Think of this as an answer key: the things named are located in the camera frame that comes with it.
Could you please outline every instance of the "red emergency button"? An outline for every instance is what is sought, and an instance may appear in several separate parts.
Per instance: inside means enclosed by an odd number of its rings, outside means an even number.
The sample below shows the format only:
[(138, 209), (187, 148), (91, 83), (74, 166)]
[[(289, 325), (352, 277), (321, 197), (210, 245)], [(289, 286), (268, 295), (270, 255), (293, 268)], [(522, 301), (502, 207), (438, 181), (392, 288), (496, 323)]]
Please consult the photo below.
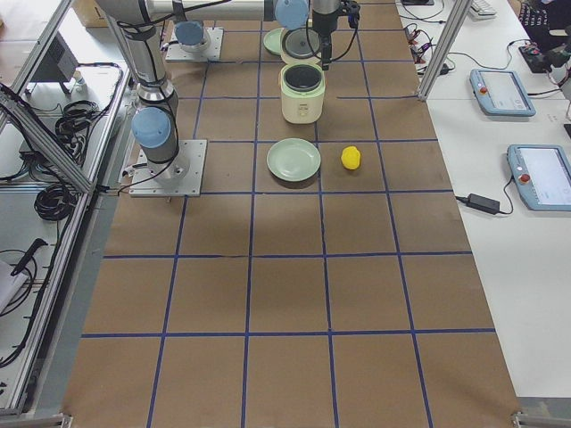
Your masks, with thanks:
[(529, 180), (531, 180), (532, 178), (529, 177), (529, 174), (522, 174), (521, 176), (519, 176), (519, 182), (522, 185), (526, 185), (527, 183), (529, 183)]

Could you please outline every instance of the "keyboard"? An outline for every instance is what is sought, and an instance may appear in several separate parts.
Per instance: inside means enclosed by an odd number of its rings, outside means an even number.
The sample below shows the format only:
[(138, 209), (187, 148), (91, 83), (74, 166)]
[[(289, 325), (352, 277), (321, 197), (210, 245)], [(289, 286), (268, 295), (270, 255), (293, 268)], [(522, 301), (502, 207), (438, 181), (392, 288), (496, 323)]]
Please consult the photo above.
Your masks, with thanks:
[(468, 13), (475, 20), (490, 20), (496, 17), (496, 10), (485, 0), (472, 0)]

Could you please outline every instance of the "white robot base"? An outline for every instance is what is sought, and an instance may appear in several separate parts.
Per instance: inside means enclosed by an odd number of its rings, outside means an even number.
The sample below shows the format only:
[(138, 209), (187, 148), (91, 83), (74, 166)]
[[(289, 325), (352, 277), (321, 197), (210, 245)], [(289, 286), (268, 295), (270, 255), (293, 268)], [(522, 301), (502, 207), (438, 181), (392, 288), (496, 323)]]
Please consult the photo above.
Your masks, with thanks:
[[(129, 194), (132, 197), (170, 197), (170, 196), (200, 196), (200, 189), (203, 182), (204, 160), (206, 159), (206, 140), (180, 140), (180, 154), (190, 160), (188, 172), (180, 179), (160, 181), (151, 178), (151, 171), (148, 168), (136, 169), (133, 176), (133, 183), (144, 183), (132, 185)], [(141, 151), (137, 163), (145, 163), (146, 156)]]
[[(222, 52), (222, 38), (224, 29), (222, 27), (205, 28), (210, 37), (210, 43), (202, 49), (199, 45), (194, 47), (193, 52), (184, 50), (179, 44), (169, 46), (165, 59), (167, 62), (218, 62), (220, 52)], [(170, 41), (177, 41), (173, 31)]]

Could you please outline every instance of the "yellow lemon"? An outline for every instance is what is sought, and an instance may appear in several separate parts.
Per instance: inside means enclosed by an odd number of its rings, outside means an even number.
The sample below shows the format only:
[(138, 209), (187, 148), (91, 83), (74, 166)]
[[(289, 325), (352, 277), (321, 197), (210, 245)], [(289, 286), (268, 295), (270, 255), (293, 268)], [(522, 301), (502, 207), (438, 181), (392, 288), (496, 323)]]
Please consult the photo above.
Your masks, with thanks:
[(347, 169), (357, 169), (360, 165), (360, 152), (357, 147), (350, 145), (345, 147), (341, 153), (341, 163)]

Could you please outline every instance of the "white table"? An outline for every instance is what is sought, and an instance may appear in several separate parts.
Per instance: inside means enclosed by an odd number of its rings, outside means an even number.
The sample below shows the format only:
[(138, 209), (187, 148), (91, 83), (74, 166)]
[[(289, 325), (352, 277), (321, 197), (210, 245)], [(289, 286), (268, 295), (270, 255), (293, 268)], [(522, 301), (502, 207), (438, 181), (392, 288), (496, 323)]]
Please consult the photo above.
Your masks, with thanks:
[[(478, 193), (509, 209), (502, 187), (509, 144), (560, 144), (567, 101), (541, 100), (527, 122), (486, 118), (476, 101), (428, 102), (456, 195)], [(515, 185), (514, 213), (493, 217), (462, 206), (478, 272), (518, 397), (571, 397), (571, 213), (528, 210)]]
[[(417, 16), (428, 16), (439, 10), (440, 1), (431, 7), (408, 8)], [(444, 1), (444, 13), (435, 19), (448, 15), (452, 2)], [(488, 21), (467, 17), (451, 50), (470, 54), (484, 65), (502, 67), (508, 60), (506, 45), (527, 35), (506, 0), (487, 1), (497, 17)], [(416, 23), (437, 41), (442, 24)], [(509, 70), (518, 73), (527, 92), (554, 88), (545, 75), (529, 71), (516, 45), (510, 48)], [(469, 72), (479, 67), (463, 56), (452, 59), (457, 69), (436, 80), (427, 104), (454, 192), (478, 193), (501, 201), (502, 209), (508, 210), (502, 192), (510, 177), (508, 145), (560, 144), (571, 159), (571, 139), (563, 128), (569, 122), (569, 101), (556, 93), (533, 100), (537, 114), (532, 118), (491, 119), (481, 112), (468, 83)], [(567, 332), (571, 213), (530, 211), (515, 185), (508, 192), (514, 202), (510, 216), (460, 208), (504, 357), (518, 397), (571, 398)]]
[[(440, 10), (442, 0), (435, 0), (434, 6), (407, 6), (411, 12), (419, 17), (429, 16)], [(443, 13), (431, 19), (445, 20), (451, 10), (453, 0), (443, 0)], [(517, 20), (516, 14), (508, 4), (507, 0), (488, 0), (488, 3), (496, 9), (496, 18), (491, 20), (475, 21), (467, 16), (462, 28), (459, 31), (451, 52), (461, 52), (469, 54), (478, 62), (487, 67), (504, 67), (508, 64), (509, 55), (507, 46), (510, 42), (519, 39), (527, 39), (527, 34)], [(407, 12), (399, 7), (402, 16), (407, 16)], [(401, 19), (403, 25), (412, 22), (417, 23), (420, 29), (423, 29), (430, 37), (433, 37), (433, 43), (438, 43), (438, 38), (444, 28), (443, 24), (425, 23), (423, 21), (411, 21)], [(426, 41), (426, 36), (421, 35), (419, 43)], [(509, 48), (512, 60), (509, 63), (508, 70), (514, 70), (522, 80), (528, 93), (538, 93), (557, 88), (553, 85), (546, 74), (533, 74), (524, 58), (519, 53), (517, 47), (524, 45), (525, 42), (516, 42)], [(429, 60), (430, 53), (426, 53), (425, 57)], [(450, 58), (455, 62), (456, 69), (446, 76), (439, 77), (434, 83), (434, 87), (428, 96), (431, 100), (443, 99), (459, 99), (471, 100), (472, 88), (468, 83), (468, 74), (472, 69), (480, 69), (475, 62), (463, 55), (451, 54)], [(551, 95), (553, 99), (564, 99), (563, 94), (555, 93)]]

